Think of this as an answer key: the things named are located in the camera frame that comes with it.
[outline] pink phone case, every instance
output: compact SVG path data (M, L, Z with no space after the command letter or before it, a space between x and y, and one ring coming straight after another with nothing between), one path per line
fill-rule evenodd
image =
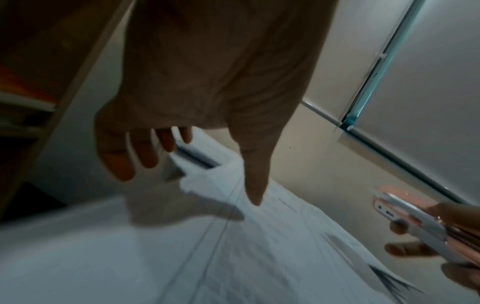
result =
M391 193L395 196L397 196L400 199L403 199L404 201L409 202L410 204L418 207L419 209L426 210L429 207L435 206L438 204L435 201L427 201L424 199L421 199L417 196L412 195L411 193L408 193L405 190L392 187L392 186L382 186L378 189L378 192L383 192L383 193ZM396 219L402 219L408 223L408 225L415 225L418 226L420 229L422 229L422 222L419 221L418 219L415 219L411 216L409 216L407 213L405 213L403 210L399 210L398 208L395 208L394 206L391 206L387 201L380 199L378 197L373 198L373 205L374 209L381 213L382 215L386 216L388 219L391 221L395 221ZM379 206L383 206L385 209L389 210L391 213L394 214L394 216L388 216L382 213L382 211L378 210L377 208ZM447 236L446 241L442 241L438 239L438 244L437 248L434 248L439 252L440 255L447 259L452 259L451 256L449 256L449 253L447 251L453 251L456 253L457 256L460 257L461 260L464 262L471 262L475 264L476 266L480 266L480 252L476 251L475 249L471 248L470 246L467 246L460 241Z

